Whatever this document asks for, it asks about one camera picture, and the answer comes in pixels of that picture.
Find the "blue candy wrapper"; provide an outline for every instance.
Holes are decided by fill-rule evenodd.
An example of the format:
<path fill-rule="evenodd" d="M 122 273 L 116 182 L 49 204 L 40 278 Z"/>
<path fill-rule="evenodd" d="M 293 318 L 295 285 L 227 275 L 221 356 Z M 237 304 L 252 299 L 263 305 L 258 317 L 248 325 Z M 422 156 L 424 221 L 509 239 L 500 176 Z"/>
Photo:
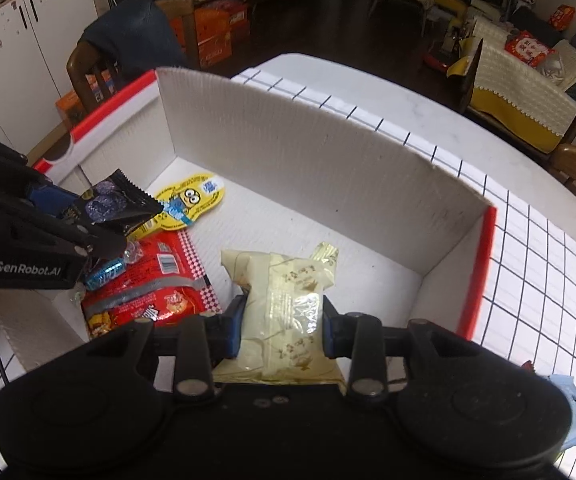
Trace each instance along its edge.
<path fill-rule="evenodd" d="M 548 379 L 562 391 L 572 410 L 572 425 L 565 437 L 564 444 L 561 446 L 561 451 L 563 451 L 569 447 L 576 446 L 576 386 L 574 386 L 574 378 L 569 375 L 550 375 Z"/>

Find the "white marble tabletop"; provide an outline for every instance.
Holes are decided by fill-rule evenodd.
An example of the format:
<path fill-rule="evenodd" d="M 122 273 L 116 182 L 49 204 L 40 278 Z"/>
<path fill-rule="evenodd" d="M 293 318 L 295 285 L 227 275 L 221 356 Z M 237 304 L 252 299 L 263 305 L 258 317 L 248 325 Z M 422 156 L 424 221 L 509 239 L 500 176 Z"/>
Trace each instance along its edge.
<path fill-rule="evenodd" d="M 576 197 L 515 148 L 449 108 L 390 81 L 303 54 L 283 54 L 257 68 L 328 92 L 449 150 L 576 240 Z"/>

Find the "checkered tablecloth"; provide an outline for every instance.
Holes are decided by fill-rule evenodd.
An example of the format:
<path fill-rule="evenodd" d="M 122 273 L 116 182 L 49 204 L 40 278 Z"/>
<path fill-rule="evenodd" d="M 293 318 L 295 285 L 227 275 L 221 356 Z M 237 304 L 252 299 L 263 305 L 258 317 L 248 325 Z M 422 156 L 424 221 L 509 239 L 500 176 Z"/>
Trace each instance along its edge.
<path fill-rule="evenodd" d="M 468 162 L 367 110 L 257 69 L 233 80 L 386 134 L 493 202 L 498 209 L 494 247 L 473 339 L 516 364 L 531 360 L 541 375 L 572 375 L 576 384 L 576 242 L 570 236 Z M 1 331 L 0 352 L 9 378 L 21 375 Z M 576 479 L 576 447 L 557 465 Z"/>

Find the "cardboard carton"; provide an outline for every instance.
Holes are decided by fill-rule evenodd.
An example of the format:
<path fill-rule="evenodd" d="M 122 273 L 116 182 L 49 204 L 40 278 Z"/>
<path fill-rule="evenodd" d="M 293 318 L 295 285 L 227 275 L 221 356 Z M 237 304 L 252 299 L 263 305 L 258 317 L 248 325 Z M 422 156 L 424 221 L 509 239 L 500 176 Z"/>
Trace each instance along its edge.
<path fill-rule="evenodd" d="M 190 230 L 223 307 L 238 288 L 220 249 L 308 256 L 328 241 L 340 257 L 326 294 L 340 312 L 388 326 L 424 317 L 472 335 L 496 209 L 387 133 L 218 76 L 160 69 L 72 135 L 65 158 L 36 167 L 73 192 L 116 168 L 152 194 L 201 170 L 225 179 L 221 205 Z M 86 337 L 67 291 L 0 290 L 0 320 L 26 367 Z"/>

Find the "red snack package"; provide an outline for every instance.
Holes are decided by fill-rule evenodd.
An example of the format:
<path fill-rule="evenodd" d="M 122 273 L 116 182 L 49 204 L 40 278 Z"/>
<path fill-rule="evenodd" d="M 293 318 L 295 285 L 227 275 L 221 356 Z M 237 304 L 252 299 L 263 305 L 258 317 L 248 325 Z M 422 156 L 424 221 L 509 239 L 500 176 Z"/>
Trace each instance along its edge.
<path fill-rule="evenodd" d="M 505 49 L 514 57 L 518 57 L 523 63 L 536 67 L 550 54 L 556 52 L 547 45 L 541 43 L 537 38 L 532 36 L 527 30 L 524 30 L 513 40 L 505 44 Z"/>
<path fill-rule="evenodd" d="M 556 30 L 563 32 L 570 26 L 570 23 L 572 23 L 575 12 L 576 9 L 572 6 L 559 5 L 558 9 L 552 13 L 552 16 L 550 16 L 548 23 Z"/>
<path fill-rule="evenodd" d="M 160 231 L 136 243 L 140 259 L 81 302 L 92 337 L 138 317 L 165 326 L 206 310 L 221 311 L 187 230 Z"/>

